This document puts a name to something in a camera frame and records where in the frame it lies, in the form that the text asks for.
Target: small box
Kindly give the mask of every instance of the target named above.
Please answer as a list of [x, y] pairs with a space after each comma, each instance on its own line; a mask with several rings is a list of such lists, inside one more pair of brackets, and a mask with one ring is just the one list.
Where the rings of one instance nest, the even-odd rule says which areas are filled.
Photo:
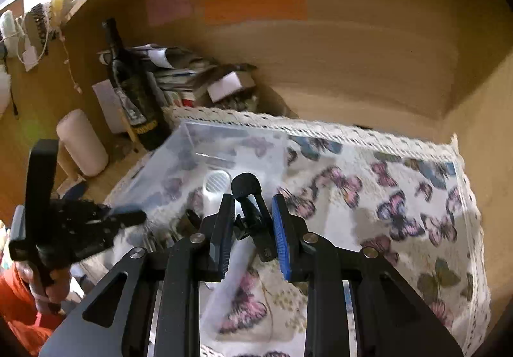
[[208, 95], [213, 103], [220, 101], [236, 92], [255, 86], [249, 72], [230, 72], [208, 87]]

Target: hand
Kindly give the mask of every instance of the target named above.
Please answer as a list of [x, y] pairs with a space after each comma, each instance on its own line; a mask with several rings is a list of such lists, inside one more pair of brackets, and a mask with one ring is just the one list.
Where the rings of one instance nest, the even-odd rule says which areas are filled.
[[[27, 262], [15, 263], [21, 279], [25, 283], [33, 285], [35, 283], [34, 272], [37, 272], [37, 270], [32, 269]], [[61, 303], [69, 293], [69, 283], [71, 280], [69, 269], [52, 270], [50, 277], [54, 280], [54, 283], [45, 289], [45, 293], [50, 302]]]

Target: silver screw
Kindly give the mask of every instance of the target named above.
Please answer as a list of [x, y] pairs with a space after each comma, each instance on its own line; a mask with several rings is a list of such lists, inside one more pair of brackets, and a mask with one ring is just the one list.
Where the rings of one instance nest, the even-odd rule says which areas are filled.
[[134, 247], [132, 250], [130, 250], [130, 257], [132, 257], [132, 259], [140, 259], [145, 254], [146, 250], [142, 247]]
[[308, 244], [315, 244], [319, 241], [319, 236], [315, 233], [306, 233], [303, 240]]
[[194, 244], [201, 244], [203, 241], [205, 241], [205, 235], [203, 233], [194, 233], [190, 237], [191, 243]]
[[362, 252], [363, 255], [368, 259], [375, 259], [378, 257], [378, 250], [376, 250], [374, 247], [364, 247]]

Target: small bottle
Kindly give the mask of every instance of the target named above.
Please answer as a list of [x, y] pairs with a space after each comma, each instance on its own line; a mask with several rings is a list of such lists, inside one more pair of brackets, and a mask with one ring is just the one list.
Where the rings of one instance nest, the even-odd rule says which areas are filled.
[[140, 61], [123, 47], [116, 20], [109, 18], [102, 26], [110, 46], [112, 76], [109, 77], [112, 85], [140, 142], [146, 150], [154, 150], [168, 138], [171, 133], [169, 126]]

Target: butterfly print tablecloth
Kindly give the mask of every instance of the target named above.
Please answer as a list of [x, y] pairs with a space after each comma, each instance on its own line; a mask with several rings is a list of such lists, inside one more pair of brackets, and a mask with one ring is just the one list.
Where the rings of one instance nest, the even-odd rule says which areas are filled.
[[[279, 130], [275, 127], [279, 119], [264, 120], [266, 128]], [[287, 123], [286, 130], [293, 128], [292, 120], [282, 120]], [[308, 122], [301, 123], [298, 135], [288, 136], [287, 168], [278, 191], [286, 198], [289, 211], [304, 218], [310, 231], [337, 247], [354, 251], [365, 246], [378, 249], [424, 298], [465, 355], [471, 355], [486, 333], [489, 293], [479, 213], [457, 148], [412, 142], [414, 148], [421, 147], [417, 157], [411, 155], [414, 150], [378, 151], [396, 137], [370, 132], [371, 143], [363, 144], [353, 138], [363, 131], [329, 126], [336, 126], [337, 133], [342, 129], [346, 137], [340, 137], [338, 142], [300, 137], [305, 127], [310, 135], [319, 127], [319, 123]], [[272, 145], [272, 139], [243, 144], [254, 149], [260, 159], [265, 159]], [[186, 208], [202, 214], [203, 177], [194, 167], [177, 169], [166, 176], [169, 185], [163, 185], [165, 193], [161, 194], [166, 205], [148, 213], [152, 225], [179, 218]], [[117, 242], [129, 245], [114, 249], [116, 259], [131, 247], [134, 233], [135, 230], [127, 231]], [[354, 337], [352, 306], [346, 291], [348, 321]], [[278, 261], [262, 264], [256, 258], [235, 293], [219, 333], [215, 338], [202, 337], [202, 350], [225, 357], [302, 357], [306, 294], [307, 284], [283, 280]], [[356, 355], [355, 344], [351, 347]]]

